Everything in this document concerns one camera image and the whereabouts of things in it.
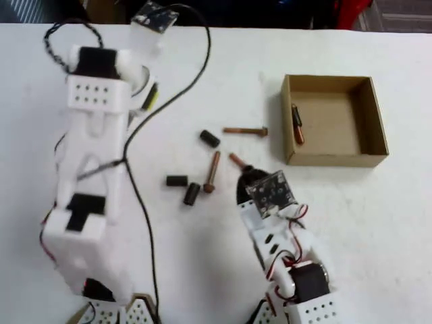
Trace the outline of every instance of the black rubber cylinder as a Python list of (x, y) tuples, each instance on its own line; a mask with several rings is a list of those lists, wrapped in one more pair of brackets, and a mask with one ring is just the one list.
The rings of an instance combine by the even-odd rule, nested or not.
[(188, 191), (186, 191), (186, 195), (183, 199), (183, 203), (188, 206), (193, 206), (196, 200), (196, 197), (200, 193), (201, 186), (196, 184), (195, 182), (191, 183), (188, 187)]
[(188, 176), (186, 175), (167, 175), (167, 186), (169, 187), (187, 187)]
[(212, 133), (210, 133), (208, 130), (203, 130), (200, 134), (200, 138), (204, 143), (213, 148), (217, 147), (221, 143), (221, 140), (214, 136)]

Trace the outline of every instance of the table surface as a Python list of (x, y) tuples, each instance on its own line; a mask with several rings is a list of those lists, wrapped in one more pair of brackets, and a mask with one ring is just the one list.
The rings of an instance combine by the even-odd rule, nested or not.
[[(0, 314), (4, 323), (64, 323), (73, 296), (38, 245), (55, 192), (53, 146), (67, 129), (65, 76), (46, 55), (47, 25), (1, 25)], [(100, 26), (107, 47), (128, 47), (127, 26)], [(155, 233), (164, 323), (244, 323), (266, 282), (236, 211), (239, 171), (230, 151), (269, 171), (284, 170), (306, 224), (330, 249), (347, 323), (430, 323), (432, 300), (432, 35), (346, 31), (212, 29), (213, 51), (199, 83), (152, 120), (130, 150)], [(65, 55), (96, 44), (81, 26), (53, 36)], [(185, 86), (205, 54), (202, 28), (172, 28), (154, 71), (158, 103)], [(279, 90), (284, 74), (372, 76), (390, 156), (374, 169), (288, 167), (282, 161)], [(262, 126), (269, 137), (223, 135), (223, 126)], [(216, 191), (185, 208), (167, 174), (203, 182), (220, 136)], [(149, 242), (132, 187), (124, 190), (131, 276), (152, 293)]]

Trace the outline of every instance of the open cardboard box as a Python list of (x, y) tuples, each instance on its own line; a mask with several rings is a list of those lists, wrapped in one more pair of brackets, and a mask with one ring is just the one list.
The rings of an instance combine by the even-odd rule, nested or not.
[[(287, 75), (281, 95), (287, 164), (374, 167), (389, 155), (371, 78)], [(294, 137), (292, 103), (303, 145)]]

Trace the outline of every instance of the copper bolt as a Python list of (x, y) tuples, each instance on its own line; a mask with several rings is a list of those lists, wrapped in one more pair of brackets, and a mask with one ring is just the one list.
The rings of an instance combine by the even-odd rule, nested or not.
[(260, 137), (266, 137), (269, 134), (267, 127), (263, 128), (228, 128), (223, 129), (224, 133), (232, 134), (256, 134)]
[(237, 155), (235, 155), (234, 153), (229, 154), (229, 158), (231, 159), (231, 161), (233, 161), (236, 165), (238, 165), (240, 167), (240, 169), (244, 169), (245, 167), (247, 167), (248, 165), (245, 164), (245, 162), (243, 160), (241, 160), (241, 158), (239, 158)]
[(216, 151), (215, 154), (213, 155), (213, 160), (211, 161), (209, 176), (207, 177), (207, 183), (204, 184), (204, 186), (202, 187), (204, 192), (206, 192), (207, 194), (211, 194), (215, 189), (213, 182), (215, 181), (217, 165), (219, 164), (219, 158), (220, 157), (221, 157), (220, 151)]

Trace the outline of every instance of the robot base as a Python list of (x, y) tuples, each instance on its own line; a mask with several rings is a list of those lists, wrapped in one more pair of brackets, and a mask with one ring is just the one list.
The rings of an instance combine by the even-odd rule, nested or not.
[(93, 318), (93, 309), (90, 305), (81, 308), (66, 324), (153, 324), (156, 323), (155, 305), (149, 295), (134, 294), (131, 303), (125, 307), (111, 302), (90, 300), (96, 310)]

